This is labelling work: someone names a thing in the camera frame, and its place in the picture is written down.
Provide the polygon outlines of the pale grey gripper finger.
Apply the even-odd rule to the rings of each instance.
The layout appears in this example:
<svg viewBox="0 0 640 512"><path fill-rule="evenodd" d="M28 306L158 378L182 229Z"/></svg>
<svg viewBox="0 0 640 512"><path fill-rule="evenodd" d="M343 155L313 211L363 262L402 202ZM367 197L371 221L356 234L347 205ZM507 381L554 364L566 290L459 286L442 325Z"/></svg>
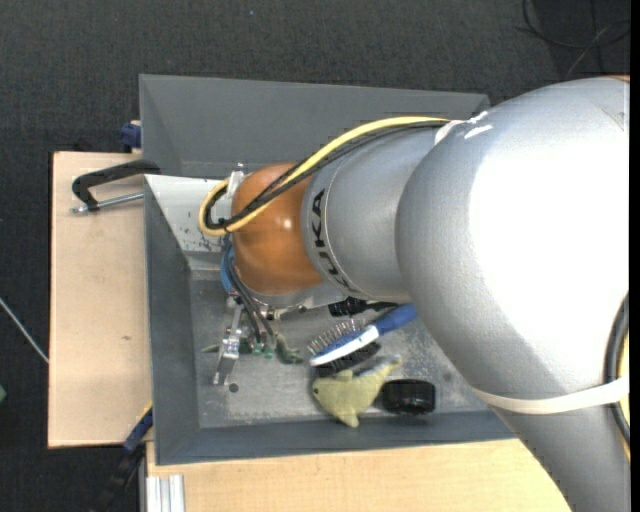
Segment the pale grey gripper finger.
<svg viewBox="0 0 640 512"><path fill-rule="evenodd" d="M213 376L214 386L224 386L240 356L241 342L238 339L224 339L218 350L218 359Z"/></svg>

